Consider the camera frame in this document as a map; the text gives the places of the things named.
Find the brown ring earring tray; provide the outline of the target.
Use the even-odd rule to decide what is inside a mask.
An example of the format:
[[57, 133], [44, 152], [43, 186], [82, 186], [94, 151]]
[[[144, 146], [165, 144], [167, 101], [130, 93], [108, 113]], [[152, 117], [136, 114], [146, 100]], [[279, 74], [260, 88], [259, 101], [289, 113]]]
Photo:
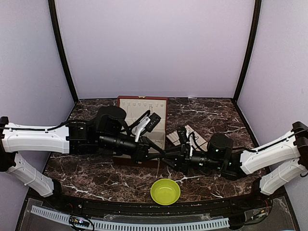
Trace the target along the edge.
[[[208, 142], [189, 125], [186, 125], [185, 129], [186, 137], [190, 140], [190, 145], [192, 145], [198, 151], [200, 150], [198, 146], [202, 150], [207, 151]], [[167, 139], [175, 146], [180, 145], [180, 139], [176, 131], [168, 134]]]

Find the brown wooden jewelry box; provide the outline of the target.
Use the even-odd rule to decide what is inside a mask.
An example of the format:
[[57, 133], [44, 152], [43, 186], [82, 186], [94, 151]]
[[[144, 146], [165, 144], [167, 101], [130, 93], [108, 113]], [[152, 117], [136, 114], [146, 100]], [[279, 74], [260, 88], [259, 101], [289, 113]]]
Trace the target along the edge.
[[[129, 126], [141, 119], [141, 125], [134, 127], [132, 134], [137, 135], [139, 140], [142, 136], [150, 139], [162, 150], [165, 148], [166, 140], [167, 102], [166, 97], [119, 96], [117, 99], [118, 106], [127, 113], [125, 121]], [[160, 121], [154, 128], [149, 128], [150, 123], [154, 121], [150, 118], [152, 115], [158, 115]]]

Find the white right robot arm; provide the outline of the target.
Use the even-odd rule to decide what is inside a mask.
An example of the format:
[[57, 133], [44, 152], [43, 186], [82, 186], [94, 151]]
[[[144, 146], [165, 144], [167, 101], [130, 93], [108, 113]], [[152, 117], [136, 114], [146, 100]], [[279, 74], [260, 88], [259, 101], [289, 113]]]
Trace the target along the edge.
[[238, 180], [267, 166], [280, 165], [269, 174], [253, 182], [252, 193], [245, 204], [257, 208], [264, 195], [308, 173], [308, 127], [302, 122], [292, 124], [292, 129], [280, 138], [254, 149], [233, 147], [233, 140], [222, 133], [211, 136], [206, 149], [196, 142], [195, 134], [178, 128], [180, 144], [169, 148], [162, 160], [175, 171], [186, 173], [190, 168], [216, 169], [228, 180]]

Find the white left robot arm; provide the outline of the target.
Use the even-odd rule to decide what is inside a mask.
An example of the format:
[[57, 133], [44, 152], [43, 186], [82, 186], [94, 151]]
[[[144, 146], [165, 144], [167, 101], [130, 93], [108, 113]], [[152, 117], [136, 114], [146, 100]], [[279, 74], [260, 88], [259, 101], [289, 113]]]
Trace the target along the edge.
[[68, 206], [61, 194], [61, 184], [31, 166], [21, 151], [43, 151], [70, 155], [96, 153], [99, 148], [127, 154], [135, 163], [162, 158], [165, 151], [144, 134], [160, 122], [161, 117], [147, 110], [132, 125], [127, 113], [118, 106], [103, 106], [90, 120], [68, 120], [55, 127], [27, 127], [0, 119], [0, 170], [19, 179], [58, 210]]

